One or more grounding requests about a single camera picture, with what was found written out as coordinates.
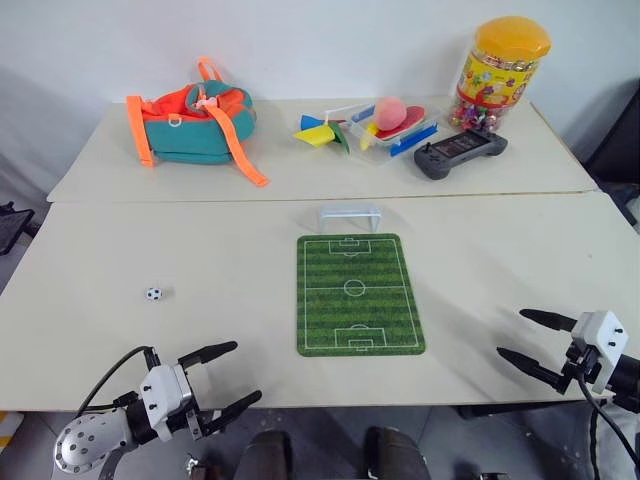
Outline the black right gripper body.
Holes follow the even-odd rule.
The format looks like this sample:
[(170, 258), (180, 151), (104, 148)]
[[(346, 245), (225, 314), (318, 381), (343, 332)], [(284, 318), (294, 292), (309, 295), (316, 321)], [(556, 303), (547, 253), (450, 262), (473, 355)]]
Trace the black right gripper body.
[(573, 380), (583, 378), (585, 383), (594, 383), (601, 372), (601, 354), (594, 346), (574, 339), (567, 349), (566, 361), (561, 369), (560, 390), (566, 391)]

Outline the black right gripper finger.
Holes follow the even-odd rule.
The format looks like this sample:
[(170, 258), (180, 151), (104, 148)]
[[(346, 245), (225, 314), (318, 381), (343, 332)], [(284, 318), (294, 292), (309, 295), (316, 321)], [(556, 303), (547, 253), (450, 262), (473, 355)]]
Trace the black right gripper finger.
[(576, 320), (564, 315), (537, 309), (521, 309), (519, 314), (539, 325), (555, 331), (571, 332), (576, 326)]
[(524, 374), (552, 387), (557, 393), (565, 393), (570, 379), (543, 367), (537, 360), (504, 347), (497, 347), (497, 353), (504, 360)]

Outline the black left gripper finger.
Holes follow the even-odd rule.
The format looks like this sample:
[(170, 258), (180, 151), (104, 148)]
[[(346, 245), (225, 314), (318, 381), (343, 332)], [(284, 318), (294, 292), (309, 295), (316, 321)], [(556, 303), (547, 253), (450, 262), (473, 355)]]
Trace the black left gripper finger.
[(228, 341), (215, 345), (204, 346), (194, 352), (186, 354), (178, 359), (178, 364), (184, 369), (188, 369), (197, 364), (209, 363), (222, 355), (234, 351), (238, 347), (236, 341)]
[(222, 432), (225, 428), (237, 420), (251, 405), (257, 403), (262, 398), (262, 391), (255, 390), (242, 397), (227, 407), (214, 410), (202, 417), (201, 432), (204, 437)]

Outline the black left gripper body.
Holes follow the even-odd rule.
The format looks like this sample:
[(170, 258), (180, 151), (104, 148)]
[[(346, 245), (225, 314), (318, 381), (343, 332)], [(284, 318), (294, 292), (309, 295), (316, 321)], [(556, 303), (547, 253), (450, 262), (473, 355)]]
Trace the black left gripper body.
[(201, 409), (185, 368), (176, 364), (173, 369), (182, 395), (178, 408), (172, 413), (173, 430), (186, 429), (194, 440), (215, 434), (217, 429), (212, 424), (221, 417), (222, 410)]

